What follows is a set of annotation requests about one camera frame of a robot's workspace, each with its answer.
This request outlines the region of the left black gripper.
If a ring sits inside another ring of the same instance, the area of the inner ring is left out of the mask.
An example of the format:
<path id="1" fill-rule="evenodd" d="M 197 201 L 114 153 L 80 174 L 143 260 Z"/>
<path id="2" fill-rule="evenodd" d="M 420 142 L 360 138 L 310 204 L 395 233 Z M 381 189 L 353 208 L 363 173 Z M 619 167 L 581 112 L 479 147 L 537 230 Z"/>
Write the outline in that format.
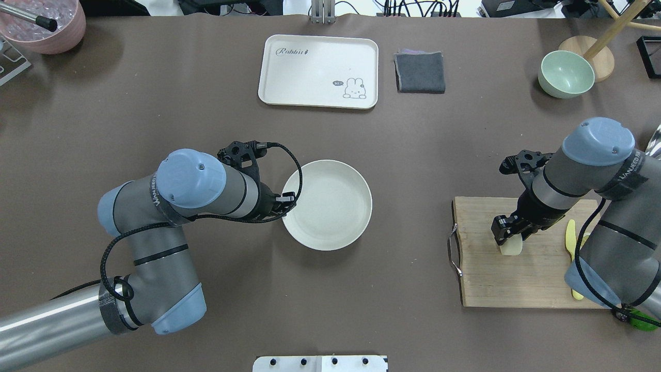
<path id="1" fill-rule="evenodd" d="M 245 181 L 245 195 L 239 205 L 226 217 L 229 218 L 274 218 L 288 213 L 296 205 L 296 193 L 275 194 L 260 181 L 257 159 L 267 153 L 267 142 L 234 141 L 217 153 L 220 162 L 241 173 Z"/>

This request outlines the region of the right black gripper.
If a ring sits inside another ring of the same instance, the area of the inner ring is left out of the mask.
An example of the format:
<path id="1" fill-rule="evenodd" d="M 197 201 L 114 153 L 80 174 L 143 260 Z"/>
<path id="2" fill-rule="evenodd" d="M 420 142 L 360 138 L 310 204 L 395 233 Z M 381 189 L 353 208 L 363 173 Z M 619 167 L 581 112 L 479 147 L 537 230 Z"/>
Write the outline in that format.
<path id="1" fill-rule="evenodd" d="M 544 165 L 553 157 L 552 153 L 522 150 L 506 157 L 499 167 L 504 175 L 517 174 L 525 187 L 510 216 L 497 215 L 491 231 L 498 246 L 504 245 L 512 236 L 520 235 L 526 240 L 539 230 L 547 230 L 560 220 L 560 210 L 543 204 L 533 193 L 532 183 L 540 175 Z"/>

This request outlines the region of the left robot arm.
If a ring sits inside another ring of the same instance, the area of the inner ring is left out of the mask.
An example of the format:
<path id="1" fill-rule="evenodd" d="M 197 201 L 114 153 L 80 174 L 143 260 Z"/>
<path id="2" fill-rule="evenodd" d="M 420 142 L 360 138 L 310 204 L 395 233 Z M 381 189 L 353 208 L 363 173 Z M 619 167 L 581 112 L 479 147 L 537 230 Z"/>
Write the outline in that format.
<path id="1" fill-rule="evenodd" d="M 102 196 L 102 227 L 113 238 L 99 279 L 2 319 L 2 371 L 42 362 L 109 336 L 151 325 L 167 335 L 206 310 L 183 226 L 201 219 L 261 224 L 293 209 L 299 191 L 272 193 L 257 159 L 278 142 L 231 142 L 213 156 L 170 153 L 148 177 Z"/>

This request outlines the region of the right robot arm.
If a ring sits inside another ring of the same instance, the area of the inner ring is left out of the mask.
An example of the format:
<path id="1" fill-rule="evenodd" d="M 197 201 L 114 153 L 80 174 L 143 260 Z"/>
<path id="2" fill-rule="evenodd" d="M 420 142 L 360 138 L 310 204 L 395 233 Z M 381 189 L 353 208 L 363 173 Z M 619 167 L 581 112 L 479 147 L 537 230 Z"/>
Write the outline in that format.
<path id="1" fill-rule="evenodd" d="M 525 241 L 559 222 L 589 192 L 600 219 L 564 280 L 590 301 L 620 313 L 630 308 L 659 319 L 659 159 L 635 148 L 630 129 L 611 118 L 584 120 L 554 153 L 523 150 L 503 160 L 525 190 L 510 215 L 494 217 L 494 241 Z"/>

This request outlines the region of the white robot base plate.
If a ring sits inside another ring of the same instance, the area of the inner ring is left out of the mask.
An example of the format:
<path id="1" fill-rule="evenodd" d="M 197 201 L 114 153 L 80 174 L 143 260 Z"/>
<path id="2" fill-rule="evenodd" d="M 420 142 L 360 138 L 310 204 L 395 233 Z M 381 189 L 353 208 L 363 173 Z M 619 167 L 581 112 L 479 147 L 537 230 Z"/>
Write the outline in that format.
<path id="1" fill-rule="evenodd" d="M 256 358 L 253 371 L 388 371 L 382 355 L 288 355 Z"/>

